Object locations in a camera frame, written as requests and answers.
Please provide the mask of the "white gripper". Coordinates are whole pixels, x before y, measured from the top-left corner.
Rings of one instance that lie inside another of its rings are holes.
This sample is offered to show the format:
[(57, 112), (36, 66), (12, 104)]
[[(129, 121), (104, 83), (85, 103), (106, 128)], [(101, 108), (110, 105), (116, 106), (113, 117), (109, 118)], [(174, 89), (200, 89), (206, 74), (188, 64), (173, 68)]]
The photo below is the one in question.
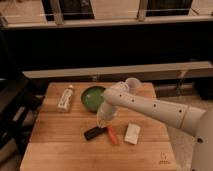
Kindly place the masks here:
[(99, 128), (104, 128), (110, 124), (110, 122), (115, 118), (116, 114), (107, 114), (107, 113), (102, 113), (99, 112), (97, 114), (97, 126)]

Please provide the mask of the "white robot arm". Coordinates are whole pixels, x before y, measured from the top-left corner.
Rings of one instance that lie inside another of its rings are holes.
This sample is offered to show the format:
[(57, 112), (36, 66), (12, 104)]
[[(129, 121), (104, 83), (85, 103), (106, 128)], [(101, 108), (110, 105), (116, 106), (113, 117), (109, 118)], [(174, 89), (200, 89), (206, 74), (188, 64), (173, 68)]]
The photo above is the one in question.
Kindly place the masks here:
[(161, 121), (195, 137), (191, 171), (213, 171), (213, 109), (133, 95), (126, 82), (105, 89), (97, 112), (97, 125), (105, 127), (124, 107)]

